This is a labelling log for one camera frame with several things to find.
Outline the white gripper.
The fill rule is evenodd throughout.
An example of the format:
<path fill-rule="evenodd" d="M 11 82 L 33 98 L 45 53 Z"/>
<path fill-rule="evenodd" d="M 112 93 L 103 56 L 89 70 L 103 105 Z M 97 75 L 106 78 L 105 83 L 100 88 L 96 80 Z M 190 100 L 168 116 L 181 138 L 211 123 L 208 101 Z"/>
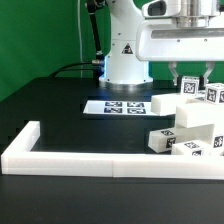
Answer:
<path fill-rule="evenodd" d="M 177 28 L 174 19 L 151 19 L 138 27 L 136 57 L 140 61 L 169 62 L 173 84 L 178 85 L 178 61 L 207 61 L 200 77 L 205 86 L 215 67 L 224 61 L 224 16 L 213 17 L 204 28 Z"/>

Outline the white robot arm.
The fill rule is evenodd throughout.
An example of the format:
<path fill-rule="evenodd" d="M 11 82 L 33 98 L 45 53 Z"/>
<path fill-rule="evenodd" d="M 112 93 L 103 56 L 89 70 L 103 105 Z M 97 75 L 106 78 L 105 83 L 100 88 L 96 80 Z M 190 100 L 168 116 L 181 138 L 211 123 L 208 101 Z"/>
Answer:
<path fill-rule="evenodd" d="M 96 12 L 109 8 L 110 50 L 102 52 Z M 151 81 L 150 62 L 204 61 L 212 71 L 224 61 L 224 4 L 220 0 L 151 0 L 137 7 L 134 0 L 87 0 L 96 57 L 104 63 L 104 86 L 138 86 Z"/>

